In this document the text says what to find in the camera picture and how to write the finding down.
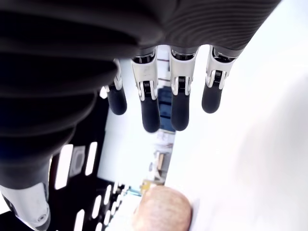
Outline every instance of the silver metal bracket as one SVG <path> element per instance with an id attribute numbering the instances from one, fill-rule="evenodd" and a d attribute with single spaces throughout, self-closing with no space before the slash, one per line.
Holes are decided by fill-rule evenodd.
<path id="1" fill-rule="evenodd" d="M 223 89 L 225 80 L 229 76 L 231 68 L 236 58 L 224 57 L 225 61 L 221 62 L 217 57 L 214 57 L 214 48 L 210 46 L 208 54 L 207 65 L 206 65 L 206 85 L 211 88 L 213 83 L 219 83 L 219 89 Z"/>
<path id="2" fill-rule="evenodd" d="M 171 73 L 171 90 L 174 95 L 179 93 L 179 77 L 185 77 L 185 95 L 191 93 L 191 84 L 193 82 L 193 71 L 196 62 L 197 53 L 182 54 L 169 50 L 170 56 L 170 73 Z M 180 60 L 177 56 L 188 57 L 189 59 Z"/>
<path id="3" fill-rule="evenodd" d="M 122 81 L 122 76 L 121 76 L 121 66 L 120 66 L 120 62 L 118 59 L 114 59 L 114 63 L 117 66 L 117 73 L 116 76 L 114 78 L 114 84 L 115 84 L 115 89 L 117 90 L 121 90 L 121 88 L 123 87 L 123 81 Z M 103 86 L 103 88 L 105 89 L 106 92 L 110 92 L 109 86 Z"/>
<path id="4" fill-rule="evenodd" d="M 145 100 L 144 82 L 140 82 L 139 98 L 141 101 Z M 157 88 L 154 87 L 154 81 L 150 81 L 151 98 L 152 100 L 157 99 Z"/>
<path id="5" fill-rule="evenodd" d="M 139 62 L 135 62 L 134 60 L 131 61 L 136 87 L 138 88 L 141 101 L 145 100 L 144 84 L 150 84 L 148 87 L 151 89 L 151 98 L 152 100 L 157 99 L 158 76 L 156 54 L 157 47 L 155 48 L 154 53 L 135 57 L 134 60 Z"/>

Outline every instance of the robotic arm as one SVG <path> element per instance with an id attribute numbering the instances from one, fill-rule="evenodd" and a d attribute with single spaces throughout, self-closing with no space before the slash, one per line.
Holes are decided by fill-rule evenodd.
<path id="1" fill-rule="evenodd" d="M 210 45 L 202 108 L 217 111 L 236 58 L 280 0 L 0 2 L 0 190 L 25 224 L 50 223 L 49 159 L 73 137 L 104 87 L 127 102 L 117 59 L 132 58 L 148 132 L 160 127 L 157 46 L 170 46 L 172 125 L 189 122 L 198 48 Z"/>

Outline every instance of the white wall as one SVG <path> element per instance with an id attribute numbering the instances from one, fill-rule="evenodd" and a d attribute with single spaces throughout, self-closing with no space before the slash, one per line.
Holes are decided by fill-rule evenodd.
<path id="1" fill-rule="evenodd" d="M 200 49 L 190 123 L 176 134 L 166 182 L 194 206 L 191 230 L 307 230 L 307 9 L 282 1 L 235 62 L 212 115 L 201 108 L 208 46 Z"/>

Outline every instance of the black fingertip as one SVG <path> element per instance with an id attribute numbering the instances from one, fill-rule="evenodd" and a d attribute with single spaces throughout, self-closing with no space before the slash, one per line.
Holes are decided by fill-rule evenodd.
<path id="1" fill-rule="evenodd" d="M 160 127 L 158 100 L 145 97 L 145 100 L 141 101 L 141 112 L 144 129 L 147 132 L 156 132 Z"/>
<path id="2" fill-rule="evenodd" d="M 219 89 L 219 84 L 214 83 L 211 88 L 206 84 L 203 90 L 202 108 L 206 113 L 214 113 L 220 105 L 222 90 Z"/>
<path id="3" fill-rule="evenodd" d="M 183 131 L 189 122 L 189 95 L 172 94 L 171 124 L 176 131 Z"/>
<path id="4" fill-rule="evenodd" d="M 123 87 L 120 90 L 109 87 L 109 90 L 107 97 L 111 111 L 118 116 L 124 114 L 127 109 L 127 102 Z"/>

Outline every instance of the black rubber fingertip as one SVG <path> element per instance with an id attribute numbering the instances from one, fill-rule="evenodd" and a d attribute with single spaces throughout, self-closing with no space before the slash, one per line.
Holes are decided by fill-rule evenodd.
<path id="1" fill-rule="evenodd" d="M 189 95 L 184 92 L 172 94 L 171 124 L 176 131 L 183 131 L 189 122 Z"/>
<path id="2" fill-rule="evenodd" d="M 214 113 L 220 105 L 222 90 L 218 88 L 218 84 L 214 83 L 211 88 L 206 84 L 203 90 L 202 108 L 206 113 Z"/>
<path id="3" fill-rule="evenodd" d="M 144 129 L 147 132 L 156 132 L 160 127 L 158 100 L 145 97 L 145 100 L 141 101 L 141 112 Z"/>
<path id="4" fill-rule="evenodd" d="M 107 97 L 111 111 L 118 116 L 124 114 L 127 109 L 127 102 L 123 87 L 120 90 L 114 87 L 109 87 L 109 89 Z"/>

